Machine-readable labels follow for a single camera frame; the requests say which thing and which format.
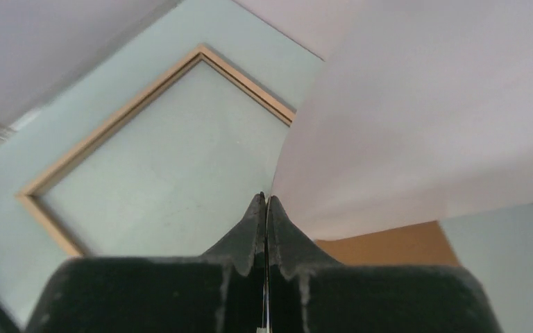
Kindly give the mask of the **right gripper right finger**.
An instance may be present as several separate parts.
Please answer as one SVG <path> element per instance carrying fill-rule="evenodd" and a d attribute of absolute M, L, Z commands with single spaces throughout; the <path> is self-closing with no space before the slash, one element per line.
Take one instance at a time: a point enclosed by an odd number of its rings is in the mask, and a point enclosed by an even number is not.
<path fill-rule="evenodd" d="M 273 332 L 500 332 L 478 280 L 442 265 L 348 266 L 272 196 L 266 212 Z"/>

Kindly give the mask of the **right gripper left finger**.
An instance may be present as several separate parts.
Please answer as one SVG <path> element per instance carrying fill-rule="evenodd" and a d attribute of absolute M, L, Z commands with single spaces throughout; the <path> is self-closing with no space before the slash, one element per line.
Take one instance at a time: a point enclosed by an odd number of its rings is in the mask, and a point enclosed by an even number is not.
<path fill-rule="evenodd" d="M 50 277 L 27 332 L 255 332 L 264 319 L 264 194 L 204 253 L 80 257 Z"/>

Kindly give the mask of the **wooden picture frame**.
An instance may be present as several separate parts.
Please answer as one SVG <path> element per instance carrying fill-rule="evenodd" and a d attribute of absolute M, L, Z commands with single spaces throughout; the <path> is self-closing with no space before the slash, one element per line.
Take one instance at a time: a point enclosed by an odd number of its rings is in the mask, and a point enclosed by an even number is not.
<path fill-rule="evenodd" d="M 219 55 L 210 46 L 198 44 L 138 95 L 129 100 L 127 104 L 113 112 L 100 126 L 41 172 L 37 178 L 22 187 L 15 195 L 26 211 L 45 229 L 47 234 L 67 255 L 84 257 L 90 256 L 92 252 L 80 242 L 78 237 L 63 222 L 57 220 L 51 213 L 47 212 L 43 205 L 39 204 L 39 197 L 57 185 L 80 163 L 93 154 L 97 148 L 119 132 L 144 108 L 154 102 L 200 62 L 209 65 L 227 81 L 279 119 L 279 121 L 286 124 L 286 126 L 290 126 L 294 121 L 296 117 L 294 110 L 285 104 L 283 100 L 268 92 L 267 89 L 246 74 L 243 74 L 240 69 L 235 67 L 234 63 Z"/>

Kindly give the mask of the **landscape photo print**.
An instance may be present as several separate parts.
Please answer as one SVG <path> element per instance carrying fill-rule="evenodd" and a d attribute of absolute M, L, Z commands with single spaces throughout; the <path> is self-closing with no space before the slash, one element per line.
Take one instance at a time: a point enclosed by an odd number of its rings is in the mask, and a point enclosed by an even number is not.
<path fill-rule="evenodd" d="M 533 203 L 533 1 L 370 1 L 272 193 L 316 239 Z"/>

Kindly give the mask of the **clear acrylic sheet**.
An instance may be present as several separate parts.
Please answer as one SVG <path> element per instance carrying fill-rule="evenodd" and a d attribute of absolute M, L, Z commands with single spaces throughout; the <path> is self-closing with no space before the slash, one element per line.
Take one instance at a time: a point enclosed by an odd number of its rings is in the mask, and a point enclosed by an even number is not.
<path fill-rule="evenodd" d="M 270 192 L 288 130 L 200 62 L 40 202 L 91 255 L 200 255 Z"/>

